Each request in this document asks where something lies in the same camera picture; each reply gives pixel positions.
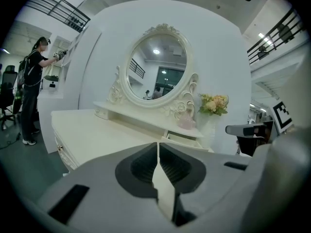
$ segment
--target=ornate white mirror frame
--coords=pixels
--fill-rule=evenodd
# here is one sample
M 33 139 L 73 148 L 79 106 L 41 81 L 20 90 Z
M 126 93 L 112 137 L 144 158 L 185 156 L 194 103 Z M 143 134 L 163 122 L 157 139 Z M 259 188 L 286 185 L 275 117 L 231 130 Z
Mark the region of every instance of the ornate white mirror frame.
M 181 80 L 172 91 L 156 100 L 143 100 L 133 93 L 127 78 L 127 68 L 132 59 L 134 49 L 143 40 L 157 34 L 168 34 L 177 38 L 186 52 L 187 64 Z M 151 27 L 147 30 L 130 48 L 126 54 L 124 64 L 121 67 L 117 67 L 117 70 L 117 79 L 109 90 L 108 101 L 111 103 L 123 103 L 124 100 L 128 100 L 141 108 L 160 108 L 162 112 L 167 114 L 167 116 L 169 114 L 174 114 L 176 119 L 179 118 L 181 113 L 184 112 L 187 107 L 192 109 L 193 114 L 195 110 L 193 93 L 198 81 L 198 75 L 193 72 L 192 47 L 183 34 L 173 26 L 163 23 L 158 24 L 155 28 Z

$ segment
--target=shoe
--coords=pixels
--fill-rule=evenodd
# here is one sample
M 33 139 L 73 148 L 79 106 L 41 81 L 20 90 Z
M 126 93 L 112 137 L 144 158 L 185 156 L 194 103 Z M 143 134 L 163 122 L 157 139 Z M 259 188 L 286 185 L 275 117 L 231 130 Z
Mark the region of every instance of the shoe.
M 33 131 L 31 132 L 31 134 L 37 134 L 37 133 L 40 133 L 40 129 L 34 128 Z
M 36 143 L 37 143 L 37 141 L 36 141 L 36 140 L 33 140 L 33 139 L 32 139 L 32 140 L 24 140 L 24 139 L 23 139 L 23 144 L 26 144 L 26 145 L 29 144 L 29 145 L 32 146 L 32 145 L 34 145 L 34 144 L 36 144 Z

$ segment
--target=black railing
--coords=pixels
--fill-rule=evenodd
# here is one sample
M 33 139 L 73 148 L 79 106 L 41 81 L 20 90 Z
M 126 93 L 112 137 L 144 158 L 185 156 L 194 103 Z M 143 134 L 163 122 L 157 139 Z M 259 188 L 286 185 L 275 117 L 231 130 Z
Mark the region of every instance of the black railing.
M 266 57 L 271 51 L 277 50 L 283 43 L 287 43 L 294 39 L 294 36 L 302 29 L 303 25 L 299 16 L 295 10 L 291 8 L 261 40 L 247 51 L 249 64 L 251 65 L 257 60 Z
M 134 59 L 131 60 L 130 69 L 133 72 L 135 72 L 138 76 L 140 76 L 142 79 L 144 78 L 144 75 L 145 75 L 144 69 L 142 69 L 140 65 L 138 65 Z
M 66 0 L 28 0 L 25 6 L 43 12 L 78 32 L 90 21 L 89 17 Z

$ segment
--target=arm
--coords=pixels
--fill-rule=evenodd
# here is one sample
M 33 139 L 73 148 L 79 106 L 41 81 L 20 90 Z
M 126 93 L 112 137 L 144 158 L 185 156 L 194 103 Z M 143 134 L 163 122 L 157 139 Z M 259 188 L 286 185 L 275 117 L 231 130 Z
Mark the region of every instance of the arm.
M 48 67 L 50 64 L 52 64 L 55 61 L 58 61 L 58 57 L 53 57 L 53 58 L 47 59 L 47 60 L 41 60 L 39 62 L 39 65 L 42 67 Z

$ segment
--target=drawer knob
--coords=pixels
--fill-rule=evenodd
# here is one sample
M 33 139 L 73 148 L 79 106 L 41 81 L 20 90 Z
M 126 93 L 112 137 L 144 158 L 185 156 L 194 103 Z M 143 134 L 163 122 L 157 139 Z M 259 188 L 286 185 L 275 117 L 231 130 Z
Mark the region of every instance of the drawer knob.
M 62 149 L 63 149 L 63 146 L 62 146 L 62 145 L 58 145 L 58 144 L 57 144 L 57 149 L 58 149 L 58 151 L 60 151 L 60 150 L 62 150 Z

